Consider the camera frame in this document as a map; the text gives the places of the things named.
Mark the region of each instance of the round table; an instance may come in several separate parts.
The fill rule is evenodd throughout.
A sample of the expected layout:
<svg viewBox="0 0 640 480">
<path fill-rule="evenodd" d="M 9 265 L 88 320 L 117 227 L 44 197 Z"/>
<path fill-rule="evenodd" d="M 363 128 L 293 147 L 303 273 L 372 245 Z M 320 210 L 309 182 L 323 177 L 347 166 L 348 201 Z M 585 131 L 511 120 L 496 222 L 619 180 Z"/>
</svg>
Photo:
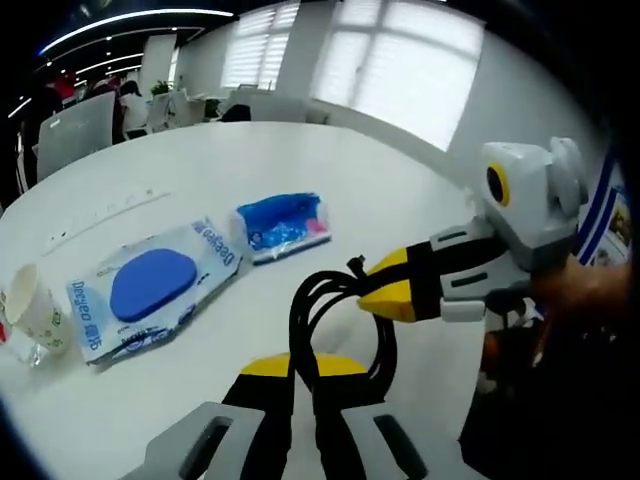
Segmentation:
<svg viewBox="0 0 640 480">
<path fill-rule="evenodd" d="M 74 213 L 148 187 L 170 195 L 43 256 L 47 235 Z M 142 463 L 153 437 L 201 403 L 221 401 L 252 359 L 288 351 L 290 302 L 309 274 L 344 271 L 359 254 L 370 268 L 396 248 L 467 222 L 473 211 L 448 181 L 359 133 L 250 122 L 203 124 L 102 150 L 47 178 L 5 212 L 0 282 L 6 286 L 22 264 L 36 262 L 68 313 L 65 283 L 122 244 L 203 215 L 228 234 L 238 205 L 305 191 L 327 203 L 333 240 L 251 269 L 167 345 L 110 367 L 86 366 L 72 349 L 32 369 L 0 348 L 5 404 L 45 468 L 66 480 L 112 480 L 129 472 Z M 437 319 L 396 329 L 398 369 L 388 401 L 432 418 L 457 438 L 476 384 L 484 322 Z M 320 322 L 313 343 L 316 351 L 366 365 L 376 349 L 372 318 L 345 301 Z M 311 407 L 298 406 L 298 395 L 296 402 L 293 466 L 284 478 L 301 478 L 303 471 L 324 478 L 317 452 L 296 440 L 313 439 Z M 300 420 L 304 415 L 309 418 Z"/>
</svg>

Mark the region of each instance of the desk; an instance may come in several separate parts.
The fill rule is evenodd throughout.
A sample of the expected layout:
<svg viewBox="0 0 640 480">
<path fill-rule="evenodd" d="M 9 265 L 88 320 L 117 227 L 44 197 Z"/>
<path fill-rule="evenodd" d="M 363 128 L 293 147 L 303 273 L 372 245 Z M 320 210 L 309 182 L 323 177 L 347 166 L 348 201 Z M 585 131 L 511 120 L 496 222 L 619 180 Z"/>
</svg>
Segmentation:
<svg viewBox="0 0 640 480">
<path fill-rule="evenodd" d="M 123 213 L 45 251 L 45 237 L 80 208 L 134 188 L 171 195 Z M 288 312 L 311 273 L 346 269 L 363 254 L 373 266 L 393 249 L 471 218 L 462 193 L 425 166 L 347 129 L 287 123 L 213 123 L 167 131 L 102 150 L 56 172 L 0 219 L 0 281 L 36 261 L 70 311 L 65 282 L 120 245 L 208 215 L 228 233 L 238 205 L 284 192 L 327 202 L 333 240 L 255 268 L 213 301 L 177 338 L 110 368 L 88 367 L 77 349 L 28 371 L 0 349 L 0 385 L 10 413 L 44 465 L 65 480 L 112 480 L 138 466 L 147 442 L 205 401 L 220 401 L 252 359 L 288 350 Z M 433 417 L 457 437 L 480 364 L 484 322 L 397 325 L 398 371 L 388 400 Z M 371 317 L 348 300 L 320 322 L 316 351 L 369 364 Z M 306 404 L 310 416 L 310 405 Z M 294 415 L 284 478 L 324 478 L 310 419 Z"/>
</svg>

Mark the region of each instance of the paper cup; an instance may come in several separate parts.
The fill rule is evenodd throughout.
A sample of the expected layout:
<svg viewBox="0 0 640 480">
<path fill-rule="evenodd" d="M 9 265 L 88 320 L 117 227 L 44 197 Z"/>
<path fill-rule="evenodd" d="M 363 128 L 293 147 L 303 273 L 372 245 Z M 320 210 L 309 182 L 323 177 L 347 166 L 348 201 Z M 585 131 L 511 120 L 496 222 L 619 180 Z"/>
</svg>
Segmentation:
<svg viewBox="0 0 640 480">
<path fill-rule="evenodd" d="M 5 304 L 7 322 L 19 328 L 51 353 L 64 353 L 72 341 L 71 325 L 38 267 L 25 265 L 13 277 Z"/>
</svg>

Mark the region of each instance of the blue oval lid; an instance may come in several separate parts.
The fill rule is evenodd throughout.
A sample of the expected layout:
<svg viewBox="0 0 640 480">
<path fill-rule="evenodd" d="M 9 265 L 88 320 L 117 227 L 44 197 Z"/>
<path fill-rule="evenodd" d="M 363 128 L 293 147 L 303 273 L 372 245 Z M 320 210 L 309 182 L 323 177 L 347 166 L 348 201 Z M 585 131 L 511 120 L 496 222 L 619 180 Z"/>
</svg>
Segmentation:
<svg viewBox="0 0 640 480">
<path fill-rule="evenodd" d="M 137 322 L 184 293 L 198 273 L 195 262 L 174 250 L 149 250 L 120 268 L 111 289 L 118 320 Z"/>
</svg>

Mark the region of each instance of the ceiling light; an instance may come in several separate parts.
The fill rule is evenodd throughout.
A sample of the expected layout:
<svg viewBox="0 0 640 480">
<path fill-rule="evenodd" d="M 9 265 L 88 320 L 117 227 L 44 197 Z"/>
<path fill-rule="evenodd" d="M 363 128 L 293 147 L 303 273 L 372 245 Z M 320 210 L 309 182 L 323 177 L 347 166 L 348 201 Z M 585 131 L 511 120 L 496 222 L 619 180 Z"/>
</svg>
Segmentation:
<svg viewBox="0 0 640 480">
<path fill-rule="evenodd" d="M 127 70 L 134 70 L 136 68 L 140 68 L 142 67 L 142 65 L 134 65 L 133 67 L 124 67 L 124 68 L 120 68 L 118 70 L 112 70 L 109 72 L 109 75 L 113 75 L 114 73 L 120 73 L 120 72 L 126 72 Z"/>
<path fill-rule="evenodd" d="M 82 70 L 78 70 L 76 73 L 79 75 L 79 74 L 84 73 L 84 72 L 86 72 L 88 70 L 91 70 L 93 68 L 101 67 L 103 65 L 108 65 L 110 63 L 118 62 L 120 60 L 126 60 L 128 58 L 142 57 L 143 55 L 144 55 L 144 53 L 134 53 L 133 55 L 125 55 L 124 57 L 112 58 L 111 60 L 107 60 L 106 62 L 96 63 L 95 65 L 91 65 L 90 67 L 83 68 Z"/>
<path fill-rule="evenodd" d="M 91 23 L 89 25 L 85 25 L 84 27 L 78 28 L 77 30 L 74 30 L 73 32 L 69 32 L 66 35 L 63 35 L 60 38 L 57 38 L 56 40 L 51 42 L 49 45 L 44 47 L 42 50 L 40 50 L 38 55 L 42 55 L 44 52 L 46 52 L 50 48 L 55 47 L 56 45 L 64 42 L 65 40 L 70 39 L 71 37 L 74 37 L 76 35 L 84 33 L 84 32 L 86 32 L 88 30 L 93 29 L 93 28 L 100 27 L 102 25 L 107 25 L 109 23 L 118 22 L 120 20 L 127 20 L 129 18 L 144 17 L 144 16 L 148 16 L 148 15 L 180 14 L 180 13 L 185 13 L 185 14 L 192 13 L 192 14 L 202 14 L 202 15 L 219 15 L 219 16 L 223 16 L 223 17 L 233 17 L 233 13 L 231 13 L 231 12 L 222 12 L 220 10 L 204 10 L 204 9 L 200 9 L 200 8 L 162 8 L 162 9 L 158 9 L 158 10 L 144 10 L 144 11 L 141 11 L 141 12 L 125 13 L 123 15 L 116 15 L 115 17 L 105 18 L 104 20 L 100 20 L 98 22 Z"/>
<path fill-rule="evenodd" d="M 27 103 L 29 103 L 30 101 L 31 101 L 31 99 L 30 99 L 30 98 L 27 98 L 24 102 L 22 102 L 22 103 L 18 106 L 18 108 L 16 108 L 13 112 L 11 112 L 7 118 L 11 118 L 11 117 L 13 117 L 16 113 L 18 113 L 18 112 L 20 111 L 20 109 L 22 109 L 22 107 L 24 107 L 24 106 L 25 106 Z"/>
</svg>

